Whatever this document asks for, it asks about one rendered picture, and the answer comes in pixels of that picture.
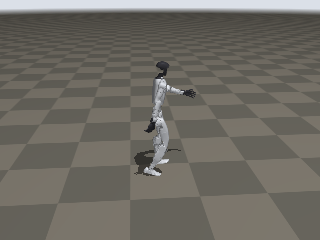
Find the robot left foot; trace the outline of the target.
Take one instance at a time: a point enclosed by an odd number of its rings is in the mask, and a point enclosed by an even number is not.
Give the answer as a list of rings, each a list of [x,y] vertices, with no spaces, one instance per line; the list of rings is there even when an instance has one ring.
[[[158,165],[159,164],[166,164],[166,163],[168,163],[170,160],[169,159],[162,159],[159,163],[158,163]]]

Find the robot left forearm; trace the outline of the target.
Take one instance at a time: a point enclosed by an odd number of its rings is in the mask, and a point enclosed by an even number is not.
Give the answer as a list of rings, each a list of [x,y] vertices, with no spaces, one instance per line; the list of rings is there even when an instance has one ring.
[[[174,94],[177,94],[177,95],[183,95],[184,91],[181,91],[179,89],[176,89],[176,88],[173,88],[173,87],[170,86],[170,93],[174,93]]]

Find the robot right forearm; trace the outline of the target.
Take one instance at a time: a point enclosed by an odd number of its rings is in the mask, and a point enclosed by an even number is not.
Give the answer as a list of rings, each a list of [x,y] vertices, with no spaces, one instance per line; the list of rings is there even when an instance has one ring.
[[[160,110],[161,105],[162,105],[162,102],[161,102],[161,101],[158,101],[158,102],[156,103],[156,106],[153,107],[153,114],[152,114],[153,123],[156,123],[156,122],[157,122],[158,113],[159,113],[159,110]]]

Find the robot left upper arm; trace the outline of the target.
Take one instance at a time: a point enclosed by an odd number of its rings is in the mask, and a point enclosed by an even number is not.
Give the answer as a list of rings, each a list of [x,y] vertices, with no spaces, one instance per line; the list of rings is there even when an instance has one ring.
[[[169,85],[167,85],[167,93],[169,93],[171,91],[171,87]]]

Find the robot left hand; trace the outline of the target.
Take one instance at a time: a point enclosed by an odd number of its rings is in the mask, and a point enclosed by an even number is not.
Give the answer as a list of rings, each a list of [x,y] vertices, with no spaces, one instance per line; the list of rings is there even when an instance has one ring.
[[[191,97],[194,99],[194,97],[196,96],[196,92],[193,91],[193,89],[190,90],[181,90],[182,92],[184,92],[183,96],[186,95],[187,97]],[[194,94],[195,93],[195,94]],[[195,95],[195,96],[194,96]],[[192,97],[193,96],[193,97]]]

